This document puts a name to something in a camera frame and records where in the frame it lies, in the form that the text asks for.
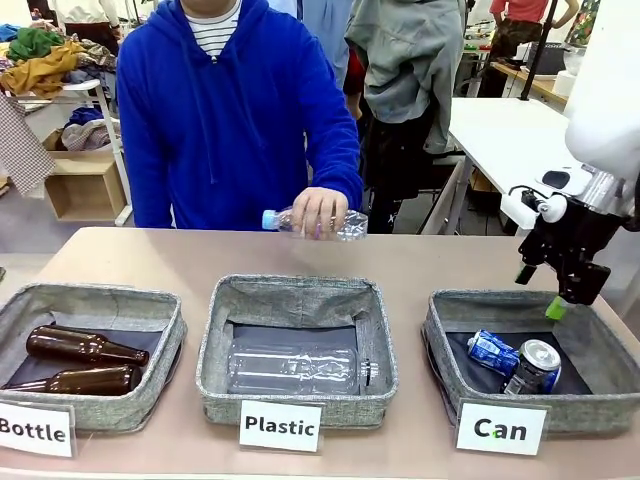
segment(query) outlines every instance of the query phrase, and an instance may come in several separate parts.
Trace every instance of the person's hand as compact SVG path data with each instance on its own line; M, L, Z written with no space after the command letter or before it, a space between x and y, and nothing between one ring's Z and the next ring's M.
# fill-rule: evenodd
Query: person's hand
M317 238L320 235L320 238L326 239L342 228L348 206L349 201L341 192L309 187L293 203L293 226L307 238Z

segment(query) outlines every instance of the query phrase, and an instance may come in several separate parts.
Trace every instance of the clear plastic bottle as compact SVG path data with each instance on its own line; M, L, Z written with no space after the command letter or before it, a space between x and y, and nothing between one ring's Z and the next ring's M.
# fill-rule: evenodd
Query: clear plastic bottle
M378 373L352 348L331 345L257 345L234 341L228 392L254 395L359 395Z
M367 236L367 226L369 218L355 210L347 210L344 226L335 232L335 238L343 242L360 240ZM262 214L262 228L264 230L279 230L281 232L293 232L293 219L291 208L276 212L275 210L265 210ZM316 227L316 236L320 236L320 224Z

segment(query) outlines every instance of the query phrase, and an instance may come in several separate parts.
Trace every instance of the gray jacket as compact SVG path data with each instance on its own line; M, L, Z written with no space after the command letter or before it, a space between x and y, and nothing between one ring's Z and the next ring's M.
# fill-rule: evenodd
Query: gray jacket
M347 40L364 61L364 96L385 123L420 117L437 102L427 151L447 144L451 97L463 47L458 0L355 0Z

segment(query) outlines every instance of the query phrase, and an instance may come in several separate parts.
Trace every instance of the can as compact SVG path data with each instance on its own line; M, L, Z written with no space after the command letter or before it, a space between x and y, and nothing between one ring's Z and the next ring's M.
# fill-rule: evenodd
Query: can
M500 337L486 330L478 330L467 342L467 354L476 362L510 377L519 363L518 351Z
M520 347L520 363L503 384L502 393L551 393L560 378L560 354L542 340L527 340Z

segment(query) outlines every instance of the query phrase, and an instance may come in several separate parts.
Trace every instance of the brown glass bottle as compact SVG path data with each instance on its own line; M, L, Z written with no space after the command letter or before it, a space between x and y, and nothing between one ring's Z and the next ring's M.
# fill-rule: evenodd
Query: brown glass bottle
M27 352L38 358L100 365L144 367L149 361L149 352L144 350L110 342L104 335L58 325L34 328L27 338Z
M51 378L35 382L5 385L3 390L38 393L66 393L71 395L126 395L142 379L140 367L121 365L85 370L65 370Z

